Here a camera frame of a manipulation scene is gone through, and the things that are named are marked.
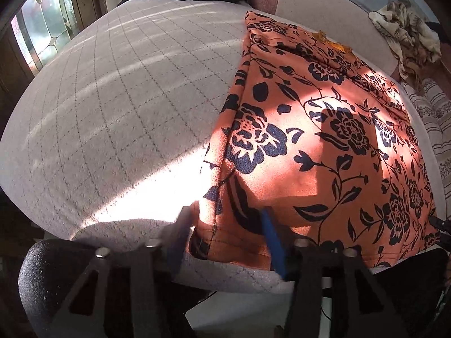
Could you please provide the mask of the orange black floral garment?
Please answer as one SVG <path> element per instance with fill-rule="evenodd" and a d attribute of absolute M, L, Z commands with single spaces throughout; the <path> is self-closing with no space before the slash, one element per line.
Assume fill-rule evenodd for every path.
<path fill-rule="evenodd" d="M 203 160 L 198 259 L 269 269 L 261 211 L 331 251 L 389 267 L 439 241 L 397 85 L 351 50 L 256 12 Z"/>

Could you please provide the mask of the striped beige pillow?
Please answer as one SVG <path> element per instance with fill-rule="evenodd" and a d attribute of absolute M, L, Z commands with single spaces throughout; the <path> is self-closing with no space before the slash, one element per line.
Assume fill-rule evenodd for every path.
<path fill-rule="evenodd" d="M 423 81 L 423 95 L 403 86 L 426 128 L 441 178 L 450 180 L 450 99 L 432 79 Z"/>

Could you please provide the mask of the pink quilted bed cover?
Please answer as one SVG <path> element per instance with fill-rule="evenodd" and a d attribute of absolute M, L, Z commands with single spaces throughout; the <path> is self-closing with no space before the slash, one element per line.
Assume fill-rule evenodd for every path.
<path fill-rule="evenodd" d="M 191 238 L 203 160 L 242 58 L 248 12 L 265 15 L 226 2 L 132 0 L 91 24 L 34 77 L 8 120 L 1 137 L 6 196 L 52 235 L 115 251 L 156 237 L 189 205 Z M 420 115 L 403 87 L 365 63 L 399 88 L 426 162 L 434 216 L 447 219 Z M 291 288 L 270 267 L 190 251 L 178 281 L 223 292 Z"/>

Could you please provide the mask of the beige brown patterned cloth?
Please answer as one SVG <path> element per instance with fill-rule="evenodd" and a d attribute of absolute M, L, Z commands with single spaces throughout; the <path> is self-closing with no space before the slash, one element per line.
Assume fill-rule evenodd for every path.
<path fill-rule="evenodd" d="M 397 59 L 402 80 L 423 93 L 428 69 L 442 58 L 438 33 L 412 7 L 400 1 L 371 11 L 368 18 Z"/>

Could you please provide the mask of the pink bolster pillow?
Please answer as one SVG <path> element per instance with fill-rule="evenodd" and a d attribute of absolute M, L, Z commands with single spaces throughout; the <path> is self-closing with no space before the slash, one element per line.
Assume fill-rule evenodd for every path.
<path fill-rule="evenodd" d="M 349 0 L 248 0 L 251 7 L 281 21 L 322 31 L 340 44 L 351 47 L 365 62 L 391 74 L 397 61 L 368 14 Z"/>

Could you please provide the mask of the stained glass window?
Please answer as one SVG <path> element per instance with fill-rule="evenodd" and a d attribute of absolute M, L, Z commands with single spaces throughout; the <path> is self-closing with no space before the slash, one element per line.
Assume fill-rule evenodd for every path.
<path fill-rule="evenodd" d="M 11 26 L 34 75 L 79 33 L 72 0 L 26 0 Z"/>

